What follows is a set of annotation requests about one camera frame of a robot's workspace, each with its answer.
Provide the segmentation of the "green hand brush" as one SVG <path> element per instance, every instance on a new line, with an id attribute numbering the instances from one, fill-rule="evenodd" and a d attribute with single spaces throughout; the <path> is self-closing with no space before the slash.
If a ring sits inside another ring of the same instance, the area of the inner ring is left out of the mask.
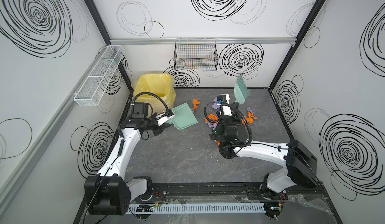
<path id="1" fill-rule="evenodd" d="M 244 104 L 249 94 L 250 91 L 245 84 L 244 78 L 239 75 L 234 86 L 235 102 L 238 102 L 240 105 Z"/>

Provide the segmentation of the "green plastic dustpan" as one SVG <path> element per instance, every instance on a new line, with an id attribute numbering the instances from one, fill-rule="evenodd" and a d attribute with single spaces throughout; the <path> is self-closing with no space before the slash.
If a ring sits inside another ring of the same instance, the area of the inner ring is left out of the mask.
<path id="1" fill-rule="evenodd" d="M 166 121 L 166 123 L 174 125 L 174 127 L 178 130 L 186 129 L 198 123 L 188 103 L 174 107 L 172 111 L 174 113 L 174 117 Z"/>

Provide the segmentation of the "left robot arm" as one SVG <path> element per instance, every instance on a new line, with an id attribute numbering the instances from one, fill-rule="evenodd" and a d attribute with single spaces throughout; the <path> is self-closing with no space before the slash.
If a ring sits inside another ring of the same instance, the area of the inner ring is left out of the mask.
<path id="1" fill-rule="evenodd" d="M 149 95 L 159 100 L 165 107 L 161 114 L 149 113 L 149 103 L 137 102 L 140 96 Z M 86 178 L 84 183 L 87 212 L 90 215 L 123 216 L 130 209 L 130 203 L 136 198 L 149 200 L 153 187 L 150 177 L 136 177 L 125 181 L 125 172 L 134 148 L 146 131 L 154 136 L 161 134 L 169 127 L 167 121 L 175 114 L 164 100 L 156 94 L 141 92 L 132 100 L 131 115 L 117 127 L 118 141 L 107 158 L 105 164 L 96 175 Z"/>

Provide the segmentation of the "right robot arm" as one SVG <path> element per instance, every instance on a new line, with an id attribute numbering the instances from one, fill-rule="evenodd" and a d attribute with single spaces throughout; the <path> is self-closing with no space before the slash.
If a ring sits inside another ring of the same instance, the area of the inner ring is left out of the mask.
<path id="1" fill-rule="evenodd" d="M 270 143 L 252 139 L 252 130 L 237 104 L 222 103 L 217 119 L 205 115 L 208 122 L 216 124 L 210 138 L 218 143 L 219 153 L 226 159 L 249 157 L 279 165 L 281 168 L 264 176 L 259 193 L 267 200 L 284 196 L 292 186 L 316 188 L 317 158 L 299 141 Z"/>

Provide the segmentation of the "purple scrap pair back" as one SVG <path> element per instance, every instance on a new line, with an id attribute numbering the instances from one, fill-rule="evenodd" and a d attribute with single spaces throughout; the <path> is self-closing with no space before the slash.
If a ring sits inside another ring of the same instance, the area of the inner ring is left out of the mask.
<path id="1" fill-rule="evenodd" d="M 213 108 L 214 110 L 217 110 L 217 109 L 220 108 L 221 104 L 222 104 L 222 101 L 221 101 L 221 100 L 218 100 L 217 98 L 215 98 L 215 99 L 213 100 L 212 108 Z"/>

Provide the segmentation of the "orange scrap centre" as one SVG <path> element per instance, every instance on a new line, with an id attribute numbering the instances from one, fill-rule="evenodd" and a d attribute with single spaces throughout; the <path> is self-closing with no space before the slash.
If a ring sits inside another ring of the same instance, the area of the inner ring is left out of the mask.
<path id="1" fill-rule="evenodd" d="M 217 123 L 218 124 L 218 117 L 214 114 L 209 114 L 207 118 L 204 118 L 205 123 L 210 122 L 210 123 Z"/>

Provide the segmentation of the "purple scrap front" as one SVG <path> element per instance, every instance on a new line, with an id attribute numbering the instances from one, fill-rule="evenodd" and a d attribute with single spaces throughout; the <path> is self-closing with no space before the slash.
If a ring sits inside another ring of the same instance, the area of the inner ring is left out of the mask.
<path id="1" fill-rule="evenodd" d="M 217 123 L 210 123 L 210 122 L 207 122 L 207 125 L 212 128 L 213 130 L 215 130 L 215 128 L 217 127 Z"/>

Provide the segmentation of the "purple scrap far right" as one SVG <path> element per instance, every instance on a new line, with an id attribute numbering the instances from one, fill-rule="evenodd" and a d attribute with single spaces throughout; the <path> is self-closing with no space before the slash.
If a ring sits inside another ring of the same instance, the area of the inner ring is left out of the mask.
<path id="1" fill-rule="evenodd" d="M 252 115 L 254 114 L 254 111 L 250 107 L 247 108 L 247 111 L 248 111 L 248 113 L 250 113 Z"/>

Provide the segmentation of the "orange scrap right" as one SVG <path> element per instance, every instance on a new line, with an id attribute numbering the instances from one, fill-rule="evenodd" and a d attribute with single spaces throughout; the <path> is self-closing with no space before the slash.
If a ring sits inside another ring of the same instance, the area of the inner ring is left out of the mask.
<path id="1" fill-rule="evenodd" d="M 253 113 L 248 112 L 247 115 L 245 116 L 245 119 L 246 119 L 246 122 L 247 122 L 247 123 L 253 124 L 254 121 L 257 120 L 258 118 L 255 117 Z"/>

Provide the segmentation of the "orange scrap near back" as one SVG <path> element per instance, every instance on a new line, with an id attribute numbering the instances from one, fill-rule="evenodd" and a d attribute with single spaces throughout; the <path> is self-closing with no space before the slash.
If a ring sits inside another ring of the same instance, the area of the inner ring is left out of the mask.
<path id="1" fill-rule="evenodd" d="M 193 110 L 196 110 L 199 106 L 200 102 L 197 99 L 192 100 Z"/>

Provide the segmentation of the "yellow bin liner bag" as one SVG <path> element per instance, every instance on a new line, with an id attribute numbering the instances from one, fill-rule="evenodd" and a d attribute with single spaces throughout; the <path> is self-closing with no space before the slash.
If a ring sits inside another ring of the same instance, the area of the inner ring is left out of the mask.
<path id="1" fill-rule="evenodd" d="M 160 98 L 176 99 L 173 77 L 168 73 L 147 73 L 134 82 L 134 97 L 139 93 L 149 92 Z"/>

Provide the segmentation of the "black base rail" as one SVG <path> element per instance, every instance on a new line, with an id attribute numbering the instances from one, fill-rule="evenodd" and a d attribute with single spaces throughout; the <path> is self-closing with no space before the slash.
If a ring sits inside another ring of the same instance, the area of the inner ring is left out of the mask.
<path id="1" fill-rule="evenodd" d="M 152 183 L 145 193 L 131 193 L 132 201 L 163 201 L 172 197 L 235 196 L 247 200 L 263 200 L 262 182 Z"/>

